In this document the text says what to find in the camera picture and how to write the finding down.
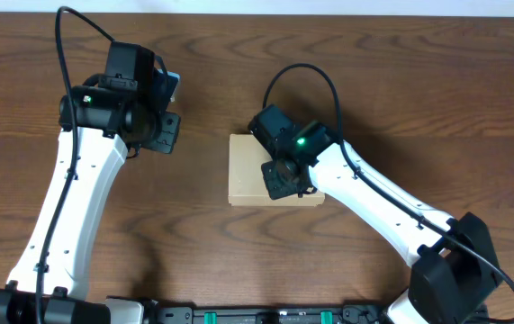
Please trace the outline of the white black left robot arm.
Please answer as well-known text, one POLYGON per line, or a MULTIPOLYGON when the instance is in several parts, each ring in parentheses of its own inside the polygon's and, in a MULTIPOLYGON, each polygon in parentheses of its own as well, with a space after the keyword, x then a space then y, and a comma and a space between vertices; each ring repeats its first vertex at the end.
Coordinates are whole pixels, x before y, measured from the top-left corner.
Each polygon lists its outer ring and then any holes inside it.
POLYGON ((58 158, 41 213, 0 288, 0 323, 153 323, 150 299, 86 299, 95 236, 131 149, 171 153, 174 85, 144 93, 77 85, 61 100, 58 158))

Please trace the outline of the black aluminium mounting rail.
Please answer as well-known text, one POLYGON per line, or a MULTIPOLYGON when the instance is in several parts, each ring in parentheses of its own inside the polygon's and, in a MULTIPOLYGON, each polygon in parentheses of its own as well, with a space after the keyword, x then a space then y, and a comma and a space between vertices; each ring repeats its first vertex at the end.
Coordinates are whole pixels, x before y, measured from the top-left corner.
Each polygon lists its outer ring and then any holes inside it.
POLYGON ((163 307, 148 310, 148 324, 384 324, 392 323, 374 305, 308 308, 220 308, 163 307))

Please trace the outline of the cardboard box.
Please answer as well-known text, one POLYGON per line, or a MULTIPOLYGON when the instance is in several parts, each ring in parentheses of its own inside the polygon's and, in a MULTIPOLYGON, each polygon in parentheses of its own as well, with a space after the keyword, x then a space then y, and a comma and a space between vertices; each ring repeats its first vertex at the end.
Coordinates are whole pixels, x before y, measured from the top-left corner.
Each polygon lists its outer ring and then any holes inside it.
POLYGON ((303 198, 294 194, 272 200, 261 171, 261 165, 270 160, 270 155, 252 135, 230 135, 228 201, 231 206, 315 207, 324 203, 324 193, 304 195, 303 198))

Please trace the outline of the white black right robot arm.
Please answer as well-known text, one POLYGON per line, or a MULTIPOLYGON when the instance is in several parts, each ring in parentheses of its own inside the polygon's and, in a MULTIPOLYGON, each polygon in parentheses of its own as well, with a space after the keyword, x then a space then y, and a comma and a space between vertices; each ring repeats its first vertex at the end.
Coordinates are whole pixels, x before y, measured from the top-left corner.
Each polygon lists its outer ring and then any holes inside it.
POLYGON ((504 276, 486 224, 456 219, 387 179, 314 122, 253 121, 249 131, 271 156, 262 166, 271 199, 314 188, 378 232, 410 268, 408 288, 383 312, 391 323, 491 323, 485 300, 504 276))

